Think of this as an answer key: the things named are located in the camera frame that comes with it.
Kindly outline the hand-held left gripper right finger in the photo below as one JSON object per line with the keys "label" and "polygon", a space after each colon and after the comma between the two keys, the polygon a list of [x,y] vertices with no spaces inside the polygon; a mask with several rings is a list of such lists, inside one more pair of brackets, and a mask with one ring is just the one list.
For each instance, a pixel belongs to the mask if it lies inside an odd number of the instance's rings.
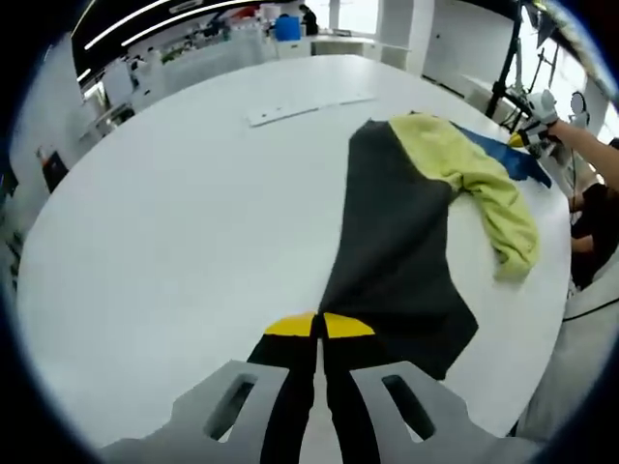
{"label": "hand-held left gripper right finger", "polygon": [[389,355],[374,330],[326,313],[327,403],[345,463],[531,463],[537,444],[499,438],[466,403],[411,362]]}

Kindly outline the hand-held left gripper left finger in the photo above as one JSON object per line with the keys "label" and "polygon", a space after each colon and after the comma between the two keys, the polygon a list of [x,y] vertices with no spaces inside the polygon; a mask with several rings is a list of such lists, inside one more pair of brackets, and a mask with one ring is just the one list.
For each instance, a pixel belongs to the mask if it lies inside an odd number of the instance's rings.
{"label": "hand-held left gripper left finger", "polygon": [[101,449],[104,463],[296,463],[314,400],[317,336],[306,312],[269,326],[172,405],[167,423]]}

